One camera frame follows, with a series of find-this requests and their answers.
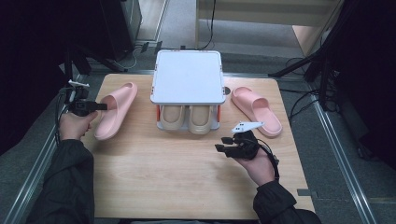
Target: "light wood tabletop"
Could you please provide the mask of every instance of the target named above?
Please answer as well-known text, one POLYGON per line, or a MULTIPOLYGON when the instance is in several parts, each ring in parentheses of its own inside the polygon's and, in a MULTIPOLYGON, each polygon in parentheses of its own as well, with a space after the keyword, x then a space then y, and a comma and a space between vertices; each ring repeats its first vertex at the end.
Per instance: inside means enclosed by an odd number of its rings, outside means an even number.
MULTIPOLYGON (((227 95, 218 130, 205 135, 157 128, 156 105, 150 101, 152 75, 105 77, 96 102, 127 82, 138 87, 119 132, 111 139, 94 136, 99 117, 83 137, 94 156, 96 217, 172 219, 257 219, 253 211, 256 184, 246 170, 215 149, 221 137, 232 137, 239 121, 249 121, 227 95)), ((280 160, 280 183, 297 200, 296 207, 314 211, 279 88, 271 78, 224 77, 231 90, 245 86, 263 95, 283 125, 282 134, 266 142, 280 160)))

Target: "human hand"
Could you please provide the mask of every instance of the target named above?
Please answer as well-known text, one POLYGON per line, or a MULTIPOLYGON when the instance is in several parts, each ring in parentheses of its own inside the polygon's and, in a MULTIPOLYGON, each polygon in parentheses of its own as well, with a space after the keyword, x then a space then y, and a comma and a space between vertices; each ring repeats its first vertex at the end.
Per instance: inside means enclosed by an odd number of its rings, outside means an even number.
POLYGON ((251 161, 245 159, 235 160, 247 170, 250 178, 258 186, 275 180, 274 167, 267 154, 262 149, 259 149, 256 157, 251 161))
POLYGON ((98 112, 92 112, 86 117, 80 117, 73 113, 62 114, 60 120, 59 133, 61 140, 77 139, 80 140, 81 136, 85 134, 90 128, 90 122, 98 116, 98 112))

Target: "shoe rack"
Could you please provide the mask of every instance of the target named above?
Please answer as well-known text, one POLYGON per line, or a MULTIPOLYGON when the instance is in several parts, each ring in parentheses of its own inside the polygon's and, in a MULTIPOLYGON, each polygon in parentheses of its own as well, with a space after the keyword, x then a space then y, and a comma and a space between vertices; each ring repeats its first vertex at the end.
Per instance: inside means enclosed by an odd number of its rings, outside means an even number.
POLYGON ((211 107, 211 128, 219 128, 220 105, 226 99, 220 53, 213 50, 160 50, 154 69, 150 100, 157 106, 157 127, 163 105, 184 105, 184 121, 179 130, 187 131, 191 107, 211 107))

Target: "black jacket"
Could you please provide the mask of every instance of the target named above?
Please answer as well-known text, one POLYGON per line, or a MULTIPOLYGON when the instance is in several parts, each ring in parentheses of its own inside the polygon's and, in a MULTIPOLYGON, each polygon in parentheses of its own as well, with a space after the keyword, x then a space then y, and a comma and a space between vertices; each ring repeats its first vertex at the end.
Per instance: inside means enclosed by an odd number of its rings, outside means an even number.
MULTIPOLYGON (((318 217, 296 210, 293 196, 278 182, 257 188, 253 208, 264 223, 320 223, 318 217)), ((52 157, 43 189, 26 223, 93 223, 93 156, 78 140, 64 140, 52 157)))

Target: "slipper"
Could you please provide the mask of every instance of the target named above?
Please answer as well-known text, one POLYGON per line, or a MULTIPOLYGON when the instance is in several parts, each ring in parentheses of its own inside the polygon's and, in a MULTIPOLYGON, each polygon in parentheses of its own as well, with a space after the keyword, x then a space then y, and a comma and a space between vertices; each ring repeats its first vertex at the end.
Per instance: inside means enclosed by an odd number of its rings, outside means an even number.
POLYGON ((268 100, 246 87, 233 90, 233 103, 253 122, 264 122, 259 127, 264 135, 274 137, 282 132, 282 125, 271 110, 268 100))
POLYGON ((206 134, 212 127, 212 106, 191 105, 189 131, 196 134, 206 134))
POLYGON ((101 104, 107 104, 107 110, 102 111, 101 120, 95 131, 96 139, 107 140, 119 131, 136 94, 137 86, 129 82, 101 100, 101 104))
POLYGON ((183 125, 184 105, 162 105, 160 122, 165 130, 178 130, 183 125))

